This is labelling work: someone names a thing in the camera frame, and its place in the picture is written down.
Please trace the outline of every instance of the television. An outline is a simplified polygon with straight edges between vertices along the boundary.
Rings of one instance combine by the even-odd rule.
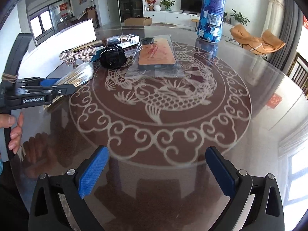
[[[202,0],[181,0],[181,10],[200,13]]]

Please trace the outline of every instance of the fingernail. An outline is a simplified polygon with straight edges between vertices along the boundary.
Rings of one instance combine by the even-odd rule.
[[[18,134],[14,133],[14,134],[11,135],[11,139],[15,139],[17,136],[18,136]]]
[[[12,124],[12,125],[13,125],[14,123],[15,123],[15,117],[11,115],[11,116],[9,117],[9,124]]]
[[[9,150],[13,150],[15,148],[15,144],[10,144],[9,145]]]

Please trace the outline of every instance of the barcode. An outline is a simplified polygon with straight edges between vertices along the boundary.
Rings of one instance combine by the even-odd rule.
[[[211,14],[209,23],[213,25],[217,25],[217,19],[218,19],[218,16]]]

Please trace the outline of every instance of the phone case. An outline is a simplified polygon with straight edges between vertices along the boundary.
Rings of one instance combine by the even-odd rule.
[[[138,60],[138,67],[140,69],[168,67],[175,63],[176,60],[167,39],[143,39]]]

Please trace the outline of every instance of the black pouch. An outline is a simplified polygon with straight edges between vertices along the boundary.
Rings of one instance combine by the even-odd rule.
[[[127,61],[122,47],[108,45],[100,55],[100,63],[107,69],[119,69]]]

